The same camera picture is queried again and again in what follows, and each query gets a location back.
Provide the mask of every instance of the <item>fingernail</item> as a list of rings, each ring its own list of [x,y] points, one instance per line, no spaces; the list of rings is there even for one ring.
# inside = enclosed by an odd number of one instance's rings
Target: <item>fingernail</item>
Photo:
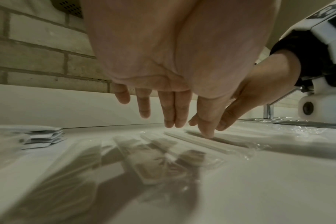
[[[216,130],[223,131],[227,127],[227,124],[224,121],[220,121],[216,127]]]

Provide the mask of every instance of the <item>white machine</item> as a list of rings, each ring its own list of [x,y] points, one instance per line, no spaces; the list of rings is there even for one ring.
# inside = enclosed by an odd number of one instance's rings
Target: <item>white machine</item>
[[[300,60],[296,86],[302,119],[336,124],[336,1],[292,26],[271,50],[292,51]]]

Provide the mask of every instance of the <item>finger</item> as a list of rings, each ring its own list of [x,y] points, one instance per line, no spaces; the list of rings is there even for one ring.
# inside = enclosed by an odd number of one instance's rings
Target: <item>finger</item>
[[[229,99],[230,96],[223,96],[215,99],[207,99],[201,96],[198,97],[198,128],[202,135],[207,138],[213,138],[215,128],[221,119]]]
[[[196,126],[198,124],[199,116],[195,114],[189,121],[190,126]]]
[[[175,122],[174,92],[158,91],[158,97],[162,106],[164,126],[171,128]]]
[[[120,103],[128,104],[130,102],[130,93],[128,92],[126,85],[112,82],[110,88]]]
[[[151,116],[150,94],[151,89],[136,88],[138,111],[142,118]]]
[[[259,105],[258,100],[250,97],[237,98],[229,107],[224,110],[221,120],[216,127],[216,130],[223,131],[234,122],[237,121],[242,115]]]
[[[190,90],[175,92],[175,126],[181,128],[188,120],[190,101],[193,93]]]

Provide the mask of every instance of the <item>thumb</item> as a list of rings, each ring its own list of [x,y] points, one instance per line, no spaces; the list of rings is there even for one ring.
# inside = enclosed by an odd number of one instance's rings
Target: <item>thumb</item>
[[[223,131],[237,121],[242,115],[251,109],[259,106],[258,100],[251,97],[237,98],[230,106],[228,106],[221,117],[221,120],[216,127],[216,130]]]

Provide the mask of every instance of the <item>black knob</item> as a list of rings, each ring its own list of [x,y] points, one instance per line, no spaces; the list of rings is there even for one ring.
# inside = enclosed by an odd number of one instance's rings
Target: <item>black knob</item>
[[[303,111],[305,115],[311,115],[313,113],[314,106],[312,102],[305,102]]]

